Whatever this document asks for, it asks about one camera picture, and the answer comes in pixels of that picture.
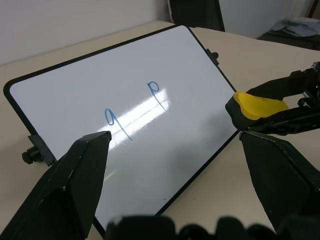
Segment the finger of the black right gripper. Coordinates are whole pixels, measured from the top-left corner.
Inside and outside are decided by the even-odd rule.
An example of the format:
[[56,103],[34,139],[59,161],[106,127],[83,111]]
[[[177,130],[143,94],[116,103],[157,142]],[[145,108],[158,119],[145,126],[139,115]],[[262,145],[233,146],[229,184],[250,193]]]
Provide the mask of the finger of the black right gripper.
[[289,76],[270,80],[246,93],[255,97],[283,100],[285,97],[302,94],[308,86],[307,71],[294,71]]
[[246,130],[265,135],[286,136],[320,128],[320,109],[317,107],[296,107],[280,111],[266,118],[260,118]]

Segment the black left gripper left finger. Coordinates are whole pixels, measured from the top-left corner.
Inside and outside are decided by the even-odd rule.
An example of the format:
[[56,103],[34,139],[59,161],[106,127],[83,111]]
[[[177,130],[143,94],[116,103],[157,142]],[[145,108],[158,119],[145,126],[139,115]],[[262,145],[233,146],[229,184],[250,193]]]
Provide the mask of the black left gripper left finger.
[[0,240],[86,240],[100,200],[110,131],[85,135],[34,186]]

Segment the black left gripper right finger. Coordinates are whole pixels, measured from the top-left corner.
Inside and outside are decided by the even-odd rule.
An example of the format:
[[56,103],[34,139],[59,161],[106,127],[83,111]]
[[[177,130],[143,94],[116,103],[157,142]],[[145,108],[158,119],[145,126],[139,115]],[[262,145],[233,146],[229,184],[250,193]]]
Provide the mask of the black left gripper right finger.
[[273,228],[280,232],[288,217],[320,220],[320,171],[286,140],[255,132],[242,132],[239,139]]

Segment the yellow and black eraser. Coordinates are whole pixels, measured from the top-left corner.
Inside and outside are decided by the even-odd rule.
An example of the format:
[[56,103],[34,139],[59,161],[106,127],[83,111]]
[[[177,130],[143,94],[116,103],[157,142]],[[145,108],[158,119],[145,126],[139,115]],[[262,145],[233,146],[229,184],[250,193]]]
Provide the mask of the yellow and black eraser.
[[260,119],[266,119],[289,109],[282,101],[254,96],[246,92],[235,92],[225,109],[236,129],[246,131]]

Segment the black whiteboard stand knob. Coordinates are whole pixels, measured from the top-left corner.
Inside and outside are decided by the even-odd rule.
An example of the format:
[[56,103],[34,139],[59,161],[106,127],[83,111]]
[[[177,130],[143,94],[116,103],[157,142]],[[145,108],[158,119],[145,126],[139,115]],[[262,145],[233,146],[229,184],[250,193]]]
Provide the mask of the black whiteboard stand knob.
[[208,48],[206,49],[206,52],[213,63],[218,66],[220,64],[218,61],[219,54],[217,52],[211,52]]
[[39,135],[30,135],[28,138],[33,146],[22,153],[22,159],[25,163],[30,165],[36,162],[45,162],[47,166],[51,166],[57,162],[56,158]]

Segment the black-framed whiteboard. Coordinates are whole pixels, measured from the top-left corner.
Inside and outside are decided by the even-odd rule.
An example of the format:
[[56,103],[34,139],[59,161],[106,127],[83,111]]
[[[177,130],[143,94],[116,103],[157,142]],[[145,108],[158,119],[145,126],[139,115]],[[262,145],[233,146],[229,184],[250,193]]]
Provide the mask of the black-framed whiteboard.
[[190,28],[173,25],[8,81],[3,93],[45,161],[110,132],[94,214],[163,213],[235,137],[225,104],[235,89]]

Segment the dark side table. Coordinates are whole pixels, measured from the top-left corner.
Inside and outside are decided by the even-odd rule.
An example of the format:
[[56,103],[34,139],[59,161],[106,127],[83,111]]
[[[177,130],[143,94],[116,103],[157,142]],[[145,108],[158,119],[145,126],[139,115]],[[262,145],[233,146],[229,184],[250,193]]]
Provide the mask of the dark side table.
[[285,44],[289,46],[320,51],[320,35],[316,34],[313,36],[294,36],[283,31],[270,30],[257,40],[275,42],[280,44]]

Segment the pale crumpled cloth pile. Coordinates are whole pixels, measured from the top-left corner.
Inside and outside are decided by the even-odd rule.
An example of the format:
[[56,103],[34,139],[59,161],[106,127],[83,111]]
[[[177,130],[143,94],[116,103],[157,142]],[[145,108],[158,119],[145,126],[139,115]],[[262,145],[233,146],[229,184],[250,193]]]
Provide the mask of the pale crumpled cloth pile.
[[272,30],[295,37],[311,37],[320,35],[320,20],[308,17],[286,18],[278,21]]

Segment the dark chair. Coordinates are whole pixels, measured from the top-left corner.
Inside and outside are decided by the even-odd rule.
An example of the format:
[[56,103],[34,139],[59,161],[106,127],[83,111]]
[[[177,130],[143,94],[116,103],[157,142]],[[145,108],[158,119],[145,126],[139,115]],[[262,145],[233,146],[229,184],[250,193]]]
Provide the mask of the dark chair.
[[174,24],[225,31],[219,0],[167,0],[167,4]]

